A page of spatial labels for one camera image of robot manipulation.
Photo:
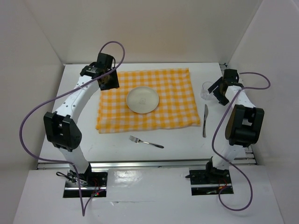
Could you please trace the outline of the clear plastic cup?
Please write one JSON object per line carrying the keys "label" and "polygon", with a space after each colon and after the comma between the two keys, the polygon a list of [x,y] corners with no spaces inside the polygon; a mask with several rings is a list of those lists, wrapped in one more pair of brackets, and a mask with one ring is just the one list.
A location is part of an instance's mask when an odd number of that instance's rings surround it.
{"label": "clear plastic cup", "polygon": [[200,96],[203,100],[213,100],[213,94],[209,93],[208,89],[212,85],[212,82],[204,82],[201,88]]}

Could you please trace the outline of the cream round plate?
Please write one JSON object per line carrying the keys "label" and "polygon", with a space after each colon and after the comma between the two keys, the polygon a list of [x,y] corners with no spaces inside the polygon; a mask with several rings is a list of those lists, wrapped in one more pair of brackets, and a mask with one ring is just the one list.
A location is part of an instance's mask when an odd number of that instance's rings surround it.
{"label": "cream round plate", "polygon": [[138,114],[146,114],[154,111],[159,104],[158,93],[147,86],[133,88],[126,97],[128,108]]}

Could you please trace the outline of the yellow white checkered cloth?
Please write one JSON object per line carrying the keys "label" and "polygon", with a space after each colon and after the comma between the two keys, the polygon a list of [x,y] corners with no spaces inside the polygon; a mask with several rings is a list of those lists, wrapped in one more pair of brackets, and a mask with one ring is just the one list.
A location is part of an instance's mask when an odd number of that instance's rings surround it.
{"label": "yellow white checkered cloth", "polygon": [[[150,131],[199,126],[200,118],[188,68],[118,72],[120,87],[100,94],[96,129],[99,133]],[[147,86],[159,96],[157,108],[138,114],[126,104],[134,88]]]}

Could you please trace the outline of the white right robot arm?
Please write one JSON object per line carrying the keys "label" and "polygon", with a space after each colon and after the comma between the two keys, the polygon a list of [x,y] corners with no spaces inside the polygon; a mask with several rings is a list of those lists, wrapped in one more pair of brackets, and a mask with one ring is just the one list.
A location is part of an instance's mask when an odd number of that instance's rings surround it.
{"label": "white right robot arm", "polygon": [[227,140],[223,150],[216,153],[206,164],[204,178],[209,183],[228,175],[229,163],[243,148],[255,144],[261,132],[264,110],[257,108],[247,97],[244,86],[239,82],[237,70],[225,69],[213,85],[208,88],[219,103],[228,105],[231,112],[224,137]]}

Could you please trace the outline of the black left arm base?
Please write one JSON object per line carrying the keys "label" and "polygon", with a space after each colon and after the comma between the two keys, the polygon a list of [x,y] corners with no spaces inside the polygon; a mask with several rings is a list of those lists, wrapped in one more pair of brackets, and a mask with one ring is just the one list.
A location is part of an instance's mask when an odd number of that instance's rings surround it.
{"label": "black left arm base", "polygon": [[[77,177],[70,171],[67,174],[56,172],[56,175],[66,179],[63,198],[79,198]],[[107,176],[108,172],[92,172],[87,181],[80,180],[82,197],[106,197]]]}

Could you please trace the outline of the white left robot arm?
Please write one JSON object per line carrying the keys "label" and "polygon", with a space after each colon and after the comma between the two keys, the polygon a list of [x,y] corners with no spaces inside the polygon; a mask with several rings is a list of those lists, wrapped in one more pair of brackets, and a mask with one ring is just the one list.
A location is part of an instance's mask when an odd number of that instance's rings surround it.
{"label": "white left robot arm", "polygon": [[99,53],[97,61],[82,69],[75,91],[54,112],[43,117],[47,140],[71,162],[70,179],[81,186],[92,182],[92,169],[80,148],[82,133],[77,126],[78,118],[97,90],[118,87],[115,58]]}

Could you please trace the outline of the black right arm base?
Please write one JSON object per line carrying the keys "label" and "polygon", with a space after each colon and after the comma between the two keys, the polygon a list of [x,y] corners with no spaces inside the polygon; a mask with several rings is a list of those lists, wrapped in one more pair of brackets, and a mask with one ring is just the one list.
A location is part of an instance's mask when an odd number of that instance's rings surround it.
{"label": "black right arm base", "polygon": [[228,169],[220,170],[208,162],[205,169],[191,169],[185,177],[190,180],[192,196],[233,194],[233,186]]}

